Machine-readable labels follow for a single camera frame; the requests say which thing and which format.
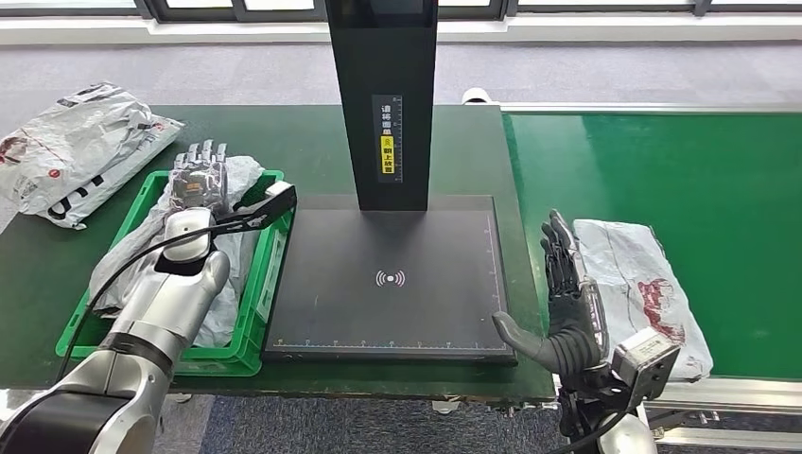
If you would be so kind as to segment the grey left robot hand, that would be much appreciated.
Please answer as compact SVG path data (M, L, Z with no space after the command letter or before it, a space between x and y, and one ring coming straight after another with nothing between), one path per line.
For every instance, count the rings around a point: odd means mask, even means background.
M172 211L201 207L215 216L229 211L226 149L226 143L207 139L176 156L168 176Z

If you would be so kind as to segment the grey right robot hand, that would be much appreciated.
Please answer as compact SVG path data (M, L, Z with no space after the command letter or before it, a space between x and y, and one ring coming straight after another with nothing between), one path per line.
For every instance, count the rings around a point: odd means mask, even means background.
M549 329L538 336L507 313L492 316L501 339L557 375L575 375L603 363L609 335L599 288L586 271L576 236L555 209L541 224L548 286Z

